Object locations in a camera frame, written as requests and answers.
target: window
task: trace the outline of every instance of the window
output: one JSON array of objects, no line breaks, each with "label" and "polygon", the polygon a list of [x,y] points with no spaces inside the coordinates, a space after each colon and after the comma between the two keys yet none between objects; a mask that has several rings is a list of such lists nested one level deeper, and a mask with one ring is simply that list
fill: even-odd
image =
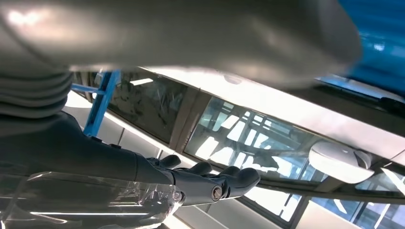
[{"label": "window", "polygon": [[301,199],[300,195],[294,195],[264,188],[254,187],[245,197],[249,198],[250,202],[255,202],[266,211],[270,211],[274,215],[280,217],[283,221],[289,222],[293,216],[298,202]]},{"label": "window", "polygon": [[[72,73],[72,83],[84,85],[82,74],[80,72]],[[81,95],[82,97],[86,98],[85,92],[81,92],[81,91],[75,91],[75,92],[78,93],[79,95]]]},{"label": "window", "polygon": [[252,167],[266,179],[321,182],[326,175],[308,160],[321,138],[273,117],[213,98],[185,152],[209,162]]},{"label": "window", "polygon": [[405,229],[405,206],[313,198],[312,201],[363,229]]},{"label": "window", "polygon": [[[99,74],[92,80],[97,87]],[[143,69],[122,72],[108,108],[168,143],[187,86]]]},{"label": "window", "polygon": [[[404,197],[403,167],[387,162],[383,163],[383,167],[375,169],[375,175],[371,178],[359,184],[344,185],[341,190]],[[363,229],[405,229],[404,205],[322,198],[312,198],[312,201]]]}]

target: blue cover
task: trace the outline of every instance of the blue cover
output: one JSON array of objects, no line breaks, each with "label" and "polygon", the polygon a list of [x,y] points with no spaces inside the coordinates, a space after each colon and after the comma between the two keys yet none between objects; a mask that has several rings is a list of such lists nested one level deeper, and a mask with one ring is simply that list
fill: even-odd
[{"label": "blue cover", "polygon": [[340,2],[363,46],[363,59],[348,77],[405,96],[405,0]]}]

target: blue metal bar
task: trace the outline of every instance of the blue metal bar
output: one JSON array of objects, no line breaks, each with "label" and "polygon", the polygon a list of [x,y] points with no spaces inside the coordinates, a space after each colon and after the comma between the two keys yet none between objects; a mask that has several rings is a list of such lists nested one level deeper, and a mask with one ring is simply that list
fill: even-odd
[{"label": "blue metal bar", "polygon": [[103,94],[97,94],[90,111],[83,133],[87,136],[97,136],[100,129],[101,122],[104,118],[104,113],[107,110],[108,104],[114,93],[114,89],[118,79],[120,78],[121,71],[113,71],[111,73],[104,73],[101,79],[99,90]]},{"label": "blue metal bar", "polygon": [[72,90],[74,91],[81,91],[81,92],[90,92],[90,93],[97,93],[97,94],[104,94],[104,91],[99,90],[95,87],[84,86],[80,84],[73,83]]}]

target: screw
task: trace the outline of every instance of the screw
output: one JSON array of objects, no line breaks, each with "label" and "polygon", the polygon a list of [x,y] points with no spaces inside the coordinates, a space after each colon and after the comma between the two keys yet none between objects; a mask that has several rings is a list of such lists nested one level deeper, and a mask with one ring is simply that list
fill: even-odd
[{"label": "screw", "polygon": [[222,196],[222,188],[219,186],[215,186],[212,192],[212,199],[213,201],[218,201]]}]

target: clear plastic wrap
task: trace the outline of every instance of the clear plastic wrap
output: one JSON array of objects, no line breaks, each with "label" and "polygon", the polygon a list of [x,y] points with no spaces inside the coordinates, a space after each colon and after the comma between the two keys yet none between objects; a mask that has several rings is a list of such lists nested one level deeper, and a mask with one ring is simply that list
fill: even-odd
[{"label": "clear plastic wrap", "polygon": [[0,180],[1,226],[7,229],[149,229],[181,205],[173,185],[47,172]]}]

